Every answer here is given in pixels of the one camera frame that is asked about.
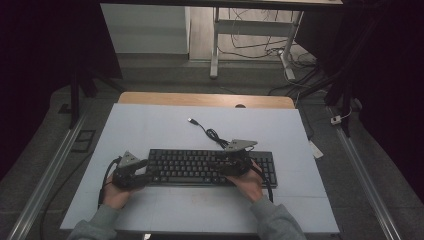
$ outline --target wooden floor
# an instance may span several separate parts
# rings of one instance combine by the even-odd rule
[[[280,61],[275,52],[269,56],[261,56],[267,55],[267,50],[269,49],[283,47],[286,38],[238,35],[237,22],[241,20],[290,22],[292,18],[291,11],[221,8],[219,15],[220,19],[234,20],[234,34],[219,35],[218,37],[218,47],[221,50],[218,55],[219,60]],[[191,7],[190,17],[190,60],[209,61],[211,59],[213,44],[214,10],[213,8]],[[261,46],[246,48],[246,46],[251,45]],[[300,54],[306,53],[306,51],[298,45],[294,45],[291,52],[295,59]]]

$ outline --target keyboard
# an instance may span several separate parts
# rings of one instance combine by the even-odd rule
[[[277,187],[272,152],[249,151],[248,154],[261,167],[271,187]],[[233,186],[223,175],[209,167],[211,162],[226,162],[225,157],[224,151],[150,149],[147,171],[157,171],[150,185]]]

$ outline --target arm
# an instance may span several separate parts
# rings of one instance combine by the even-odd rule
[[[252,202],[250,210],[258,220],[262,240],[306,240],[297,221],[281,204],[275,206],[262,193],[262,178],[250,170],[243,176],[228,176],[240,192]]]
[[[82,220],[75,226],[68,240],[110,240],[116,237],[115,220],[132,193],[138,189],[133,191],[121,190],[111,183],[111,176],[107,179],[107,182],[104,187],[103,204],[90,221]]]

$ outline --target sleeve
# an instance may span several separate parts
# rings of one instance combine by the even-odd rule
[[[299,224],[284,205],[275,206],[263,196],[250,210],[258,220],[258,235],[262,240],[306,240]]]
[[[106,205],[101,205],[93,218],[87,222],[80,221],[68,237],[68,240],[109,240],[116,237],[114,230],[115,220],[119,216],[119,210]]]

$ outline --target white table surface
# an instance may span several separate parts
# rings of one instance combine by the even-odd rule
[[[272,151],[279,184],[274,203],[284,204],[304,232],[339,232],[297,110],[141,104],[114,105],[61,228],[91,219],[107,166],[126,150],[140,159],[151,148],[220,150],[188,118],[213,128],[220,138],[254,140],[255,150]],[[249,207],[235,187],[146,187],[132,196],[115,227],[146,233],[256,233]]]

